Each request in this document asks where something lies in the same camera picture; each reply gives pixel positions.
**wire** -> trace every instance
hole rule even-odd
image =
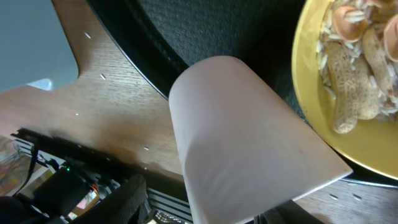
[[[32,159],[30,160],[30,165],[29,165],[29,170],[27,171],[27,177],[25,182],[22,184],[22,186],[17,190],[17,192],[15,192],[15,195],[17,195],[19,193],[19,191],[21,191],[25,185],[29,182],[30,178],[32,177],[33,171],[35,169],[35,165],[36,165],[36,159],[37,159],[37,155],[38,155],[39,150],[36,149],[36,147],[32,146],[32,149],[30,150],[30,153],[32,154]]]

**peanut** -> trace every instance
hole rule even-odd
[[[362,45],[363,53],[372,68],[377,85],[387,96],[393,98],[393,78],[390,76],[384,49],[373,28],[365,32]]]
[[[340,134],[348,133],[358,122],[359,101],[356,92],[356,71],[351,69],[349,54],[338,42],[326,45],[328,68],[336,105],[332,117],[332,127]]]
[[[358,94],[358,119],[373,119],[379,112],[379,88],[372,86],[372,71],[364,57],[354,61],[356,67],[356,92]]]

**yellow plate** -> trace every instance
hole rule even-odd
[[[294,39],[292,74],[301,108],[314,130],[348,159],[374,172],[398,179],[398,125],[359,121],[348,134],[331,128],[333,100],[322,87],[315,52],[330,0],[308,0]]]

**cable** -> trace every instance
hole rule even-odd
[[[29,170],[27,171],[27,177],[25,182],[22,184],[22,186],[17,190],[17,192],[15,192],[15,195],[17,195],[19,193],[19,191],[21,191],[25,185],[29,182],[30,178],[32,177],[33,171],[35,169],[35,165],[36,165],[36,159],[37,159],[37,155],[38,155],[39,150],[36,149],[36,147],[32,146],[32,149],[30,150],[30,153],[32,154],[32,159],[30,160],[30,165],[29,165]]]

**wooden table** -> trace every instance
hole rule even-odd
[[[53,3],[80,77],[52,92],[26,86],[0,93],[0,134],[24,127],[181,178],[167,101],[126,60],[85,0]],[[325,223],[398,223],[395,190],[339,181],[298,204]]]

